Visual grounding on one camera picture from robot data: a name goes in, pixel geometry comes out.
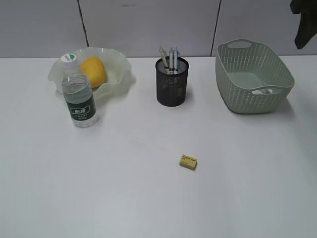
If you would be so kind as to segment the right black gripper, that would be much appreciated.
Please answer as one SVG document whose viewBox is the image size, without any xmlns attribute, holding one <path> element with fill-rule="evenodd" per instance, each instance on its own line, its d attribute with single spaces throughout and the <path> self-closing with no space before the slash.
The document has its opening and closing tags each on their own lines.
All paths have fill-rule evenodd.
<svg viewBox="0 0 317 238">
<path fill-rule="evenodd" d="M 290 9 L 293 14 L 301 14 L 300 24 L 295 37 L 297 49 L 302 49 L 317 34 L 317 0 L 292 0 Z"/>
</svg>

